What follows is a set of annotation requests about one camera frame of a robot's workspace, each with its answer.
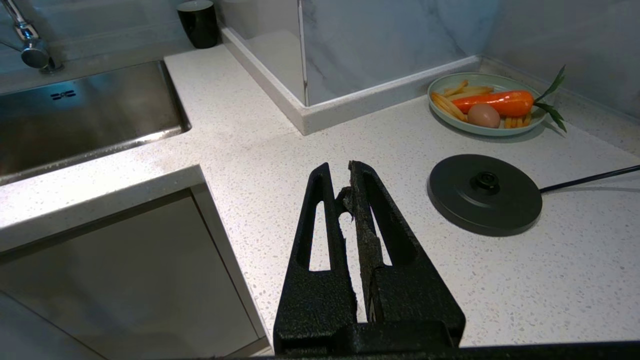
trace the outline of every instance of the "brown egg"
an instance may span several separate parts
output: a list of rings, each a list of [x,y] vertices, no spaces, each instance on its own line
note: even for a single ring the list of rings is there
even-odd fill
[[[475,104],[471,106],[467,116],[469,124],[494,128],[500,126],[500,114],[487,104]]]

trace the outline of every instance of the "black mug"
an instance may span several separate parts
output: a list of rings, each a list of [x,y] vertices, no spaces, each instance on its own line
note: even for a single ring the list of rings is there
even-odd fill
[[[193,0],[179,4],[176,9],[187,37],[197,49],[206,49],[218,43],[218,24],[213,2]]]

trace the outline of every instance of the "white speckled countertop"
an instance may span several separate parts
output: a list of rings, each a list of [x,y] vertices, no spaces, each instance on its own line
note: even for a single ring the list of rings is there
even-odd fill
[[[454,154],[500,158],[540,187],[636,165],[637,156],[571,124],[566,137],[549,127],[469,137],[435,120],[424,99],[301,136],[224,46],[166,63],[192,130],[0,187],[0,251],[201,176],[271,336],[309,172],[328,162],[337,193],[348,161],[360,160],[376,169],[466,314],[462,346],[640,338],[640,175],[545,195],[538,223],[509,238],[458,229],[426,195],[430,170]],[[355,230],[348,215],[340,220],[361,298]]]

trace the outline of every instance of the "stainless steel sink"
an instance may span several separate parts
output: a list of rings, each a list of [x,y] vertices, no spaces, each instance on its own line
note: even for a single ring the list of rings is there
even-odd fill
[[[0,95],[0,185],[190,128],[162,61]]]

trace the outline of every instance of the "chrome faucet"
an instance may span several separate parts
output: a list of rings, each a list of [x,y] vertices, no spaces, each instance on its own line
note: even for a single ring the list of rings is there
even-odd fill
[[[22,49],[11,46],[5,42],[2,42],[2,44],[20,51],[22,61],[30,67],[40,69],[42,73],[50,74],[63,69],[64,66],[62,63],[56,61],[51,54],[49,54],[46,42],[40,37],[40,34],[38,34],[33,24],[25,20],[13,0],[2,0],[2,4],[13,19],[15,32],[22,40]]]

